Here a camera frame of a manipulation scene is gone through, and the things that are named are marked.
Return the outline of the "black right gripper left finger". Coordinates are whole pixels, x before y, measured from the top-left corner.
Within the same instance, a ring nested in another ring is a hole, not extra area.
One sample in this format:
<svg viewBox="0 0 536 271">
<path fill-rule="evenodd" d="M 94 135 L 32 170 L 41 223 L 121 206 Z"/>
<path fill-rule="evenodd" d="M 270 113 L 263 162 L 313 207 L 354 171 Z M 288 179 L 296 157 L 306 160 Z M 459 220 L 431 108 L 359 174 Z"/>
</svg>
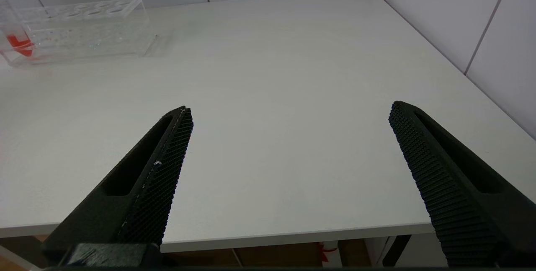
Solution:
<svg viewBox="0 0 536 271">
<path fill-rule="evenodd" d="M 157 266 L 190 136 L 191 109 L 166 113 L 42 244 L 50 266 Z"/>
</svg>

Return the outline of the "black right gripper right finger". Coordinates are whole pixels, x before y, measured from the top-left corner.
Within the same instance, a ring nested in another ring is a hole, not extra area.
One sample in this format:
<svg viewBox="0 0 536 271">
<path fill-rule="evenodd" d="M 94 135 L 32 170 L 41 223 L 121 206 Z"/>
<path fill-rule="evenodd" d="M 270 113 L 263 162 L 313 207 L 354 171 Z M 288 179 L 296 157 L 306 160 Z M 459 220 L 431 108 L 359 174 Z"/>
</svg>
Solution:
<svg viewBox="0 0 536 271">
<path fill-rule="evenodd" d="M 389 123 L 450 267 L 535 267 L 533 201 L 420 108 Z"/>
</svg>

